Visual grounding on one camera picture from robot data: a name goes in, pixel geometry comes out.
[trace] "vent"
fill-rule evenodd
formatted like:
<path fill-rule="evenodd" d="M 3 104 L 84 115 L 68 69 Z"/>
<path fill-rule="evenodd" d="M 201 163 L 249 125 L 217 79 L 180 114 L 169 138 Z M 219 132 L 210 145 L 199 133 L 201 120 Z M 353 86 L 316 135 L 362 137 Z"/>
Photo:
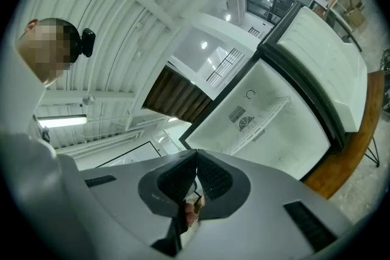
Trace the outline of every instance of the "vent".
<path fill-rule="evenodd" d="M 253 120 L 254 118 L 249 116 L 242 118 L 242 120 L 239 121 L 239 130 L 241 131 L 242 129 L 244 129 Z"/>
<path fill-rule="evenodd" d="M 336 240 L 336 237 L 302 203 L 294 202 L 283 206 L 315 252 Z"/>
<path fill-rule="evenodd" d="M 112 175 L 104 175 L 103 177 L 85 180 L 85 183 L 89 188 L 92 188 L 93 186 L 102 185 L 115 180 L 116 178 Z"/>
<path fill-rule="evenodd" d="M 232 121 L 232 123 L 235 123 L 245 112 L 245 109 L 237 106 L 234 111 L 230 113 L 229 119 Z"/>
<path fill-rule="evenodd" d="M 254 137 L 252 141 L 256 142 L 265 133 L 266 133 L 266 130 L 262 129 L 262 131 L 256 137 Z"/>

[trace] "wooden counter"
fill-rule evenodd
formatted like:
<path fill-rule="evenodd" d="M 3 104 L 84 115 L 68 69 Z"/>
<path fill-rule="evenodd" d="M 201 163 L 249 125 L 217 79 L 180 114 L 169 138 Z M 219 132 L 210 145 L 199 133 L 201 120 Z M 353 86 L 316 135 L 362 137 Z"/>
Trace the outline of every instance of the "wooden counter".
<path fill-rule="evenodd" d="M 368 74 L 366 107 L 359 132 L 350 137 L 341 153 L 325 156 L 304 179 L 307 186 L 326 199 L 343 186 L 366 153 L 379 121 L 384 87 L 383 71 Z"/>

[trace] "fluorescent light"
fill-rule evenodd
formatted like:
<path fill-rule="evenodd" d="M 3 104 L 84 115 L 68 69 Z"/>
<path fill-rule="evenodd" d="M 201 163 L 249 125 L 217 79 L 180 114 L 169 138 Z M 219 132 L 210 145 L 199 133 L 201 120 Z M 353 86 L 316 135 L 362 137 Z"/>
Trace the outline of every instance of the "fluorescent light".
<path fill-rule="evenodd" d="M 83 125 L 87 123 L 86 115 L 69 115 L 38 118 L 42 127 L 56 128 L 73 125 Z"/>

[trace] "concrete floor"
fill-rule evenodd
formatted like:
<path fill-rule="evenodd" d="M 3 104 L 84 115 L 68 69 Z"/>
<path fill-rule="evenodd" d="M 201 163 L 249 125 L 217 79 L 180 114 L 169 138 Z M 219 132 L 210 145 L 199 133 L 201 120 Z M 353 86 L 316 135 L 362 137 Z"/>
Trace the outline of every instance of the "concrete floor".
<path fill-rule="evenodd" d="M 369 72 L 377 71 L 383 50 L 390 47 L 390 31 L 374 0 L 363 0 L 366 22 L 354 36 L 362 47 Z M 387 184 L 390 168 L 390 117 L 381 115 L 374 135 L 380 167 L 364 157 L 345 185 L 330 199 L 353 223 L 375 209 Z"/>

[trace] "ceiling light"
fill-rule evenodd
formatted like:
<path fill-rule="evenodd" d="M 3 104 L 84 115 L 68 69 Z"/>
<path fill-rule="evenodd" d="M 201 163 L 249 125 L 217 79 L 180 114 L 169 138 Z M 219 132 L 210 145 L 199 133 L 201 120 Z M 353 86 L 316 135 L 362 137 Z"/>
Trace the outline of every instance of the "ceiling light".
<path fill-rule="evenodd" d="M 55 117 L 41 117 L 38 118 L 42 127 L 56 128 L 73 125 L 84 125 L 87 123 L 86 115 L 69 115 L 69 116 L 55 116 Z"/>

